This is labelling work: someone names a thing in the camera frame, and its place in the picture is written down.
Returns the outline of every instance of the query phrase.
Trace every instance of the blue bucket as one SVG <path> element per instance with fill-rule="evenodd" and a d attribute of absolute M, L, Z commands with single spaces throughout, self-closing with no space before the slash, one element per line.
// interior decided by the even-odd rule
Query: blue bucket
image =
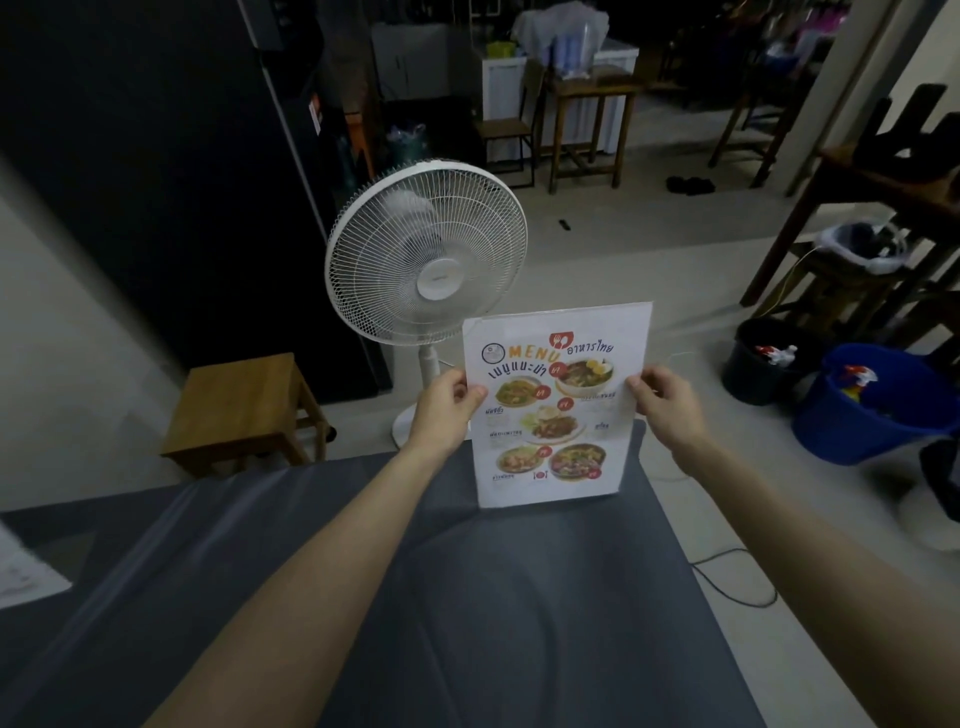
<path fill-rule="evenodd" d="M 848 364 L 876 372 L 860 403 L 840 391 L 849 386 L 840 378 Z M 843 344 L 828 353 L 793 421 L 800 444 L 837 465 L 856 465 L 958 427 L 960 400 L 946 379 L 919 356 L 870 344 Z"/>

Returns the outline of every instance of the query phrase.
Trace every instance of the logo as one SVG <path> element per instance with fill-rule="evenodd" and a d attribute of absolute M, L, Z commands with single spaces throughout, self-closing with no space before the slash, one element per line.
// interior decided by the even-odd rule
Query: logo
<path fill-rule="evenodd" d="M 560 331 L 550 334 L 550 346 L 554 349 L 566 349 L 573 343 L 573 331 Z"/>
<path fill-rule="evenodd" d="M 507 355 L 507 352 L 499 344 L 488 344 L 483 348 L 480 355 L 488 364 L 499 364 L 503 361 L 503 357 Z"/>

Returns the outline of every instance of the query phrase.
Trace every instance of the gray sheet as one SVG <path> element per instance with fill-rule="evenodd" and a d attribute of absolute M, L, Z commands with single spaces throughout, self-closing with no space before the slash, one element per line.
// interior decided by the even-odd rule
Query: gray sheet
<path fill-rule="evenodd" d="M 320 725 L 762 725 L 636 460 L 616 496 L 480 511 L 427 491 Z M 135 726 L 389 453 L 7 514 L 95 532 L 81 582 L 0 612 L 0 725 Z"/>

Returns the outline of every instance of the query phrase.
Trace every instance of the hand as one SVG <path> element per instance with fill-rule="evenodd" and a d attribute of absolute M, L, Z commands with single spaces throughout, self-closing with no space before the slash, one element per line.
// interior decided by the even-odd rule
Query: hand
<path fill-rule="evenodd" d="M 446 459 L 464 441 L 470 417 L 486 398 L 487 387 L 482 384 L 467 388 L 464 370 L 444 372 L 420 393 L 405 447 L 427 450 Z"/>
<path fill-rule="evenodd" d="M 636 397 L 636 411 L 673 454 L 681 470 L 689 474 L 690 458 L 710 443 L 707 424 L 690 382 L 666 367 L 645 367 L 627 377 L 627 386 Z"/>

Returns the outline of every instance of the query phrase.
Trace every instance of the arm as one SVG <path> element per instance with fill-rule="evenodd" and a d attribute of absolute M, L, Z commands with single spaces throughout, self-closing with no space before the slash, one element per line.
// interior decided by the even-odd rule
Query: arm
<path fill-rule="evenodd" d="M 420 496 L 486 395 L 460 370 L 434 381 L 409 442 L 240 608 L 147 728 L 315 725 Z"/>
<path fill-rule="evenodd" d="M 685 380 L 650 367 L 628 383 L 654 434 L 713 498 L 876 724 L 957 725 L 960 640 L 950 617 L 717 446 Z"/>

